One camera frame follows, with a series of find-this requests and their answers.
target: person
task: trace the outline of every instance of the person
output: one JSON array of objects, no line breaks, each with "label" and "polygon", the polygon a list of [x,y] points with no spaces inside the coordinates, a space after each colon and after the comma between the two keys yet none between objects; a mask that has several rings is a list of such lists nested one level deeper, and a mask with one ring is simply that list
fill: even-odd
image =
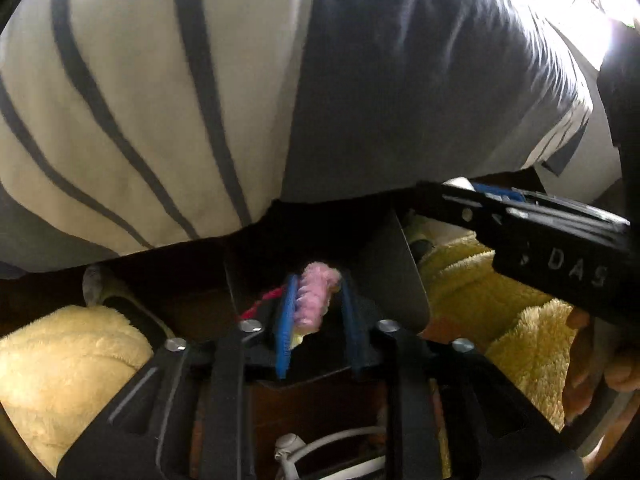
[{"label": "person", "polygon": [[[578,331],[571,346],[569,369],[562,392],[565,421],[571,424],[589,407],[597,384],[593,384],[589,378],[593,356],[591,316],[580,308],[574,308],[566,324]],[[610,455],[640,408],[640,348],[621,348],[607,364],[604,380],[618,392],[636,394],[620,418],[609,428],[600,446],[588,457],[587,468],[591,471]]]}]

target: plush toy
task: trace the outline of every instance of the plush toy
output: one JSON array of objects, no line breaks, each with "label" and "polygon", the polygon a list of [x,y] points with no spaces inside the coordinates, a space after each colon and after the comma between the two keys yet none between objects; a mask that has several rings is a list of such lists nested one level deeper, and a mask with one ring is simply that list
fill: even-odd
[{"label": "plush toy", "polygon": [[296,331],[306,335],[320,330],[322,316],[329,308],[332,292],[337,292],[340,272],[327,264],[314,262],[306,266],[300,279],[293,316]]}]

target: yellow plush fabric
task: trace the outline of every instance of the yellow plush fabric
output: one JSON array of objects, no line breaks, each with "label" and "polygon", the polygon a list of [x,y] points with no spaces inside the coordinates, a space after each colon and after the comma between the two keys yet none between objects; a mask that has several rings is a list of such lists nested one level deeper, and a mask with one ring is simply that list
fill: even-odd
[{"label": "yellow plush fabric", "polygon": [[575,335],[565,325],[570,312],[560,300],[529,307],[485,354],[558,431],[564,426],[562,388]]},{"label": "yellow plush fabric", "polygon": [[518,314],[552,298],[535,288],[497,274],[494,252],[475,235],[437,246],[420,264],[431,318],[446,316],[480,348],[516,325]]},{"label": "yellow plush fabric", "polygon": [[[474,234],[435,246],[423,258],[420,274],[432,324],[437,332],[450,322],[461,336],[486,349],[485,355],[560,430],[562,388],[575,336],[565,325],[571,306],[497,274],[493,258]],[[446,478],[446,434],[439,437]]]},{"label": "yellow plush fabric", "polygon": [[66,306],[0,340],[0,402],[55,476],[66,450],[152,353],[117,311]]}]

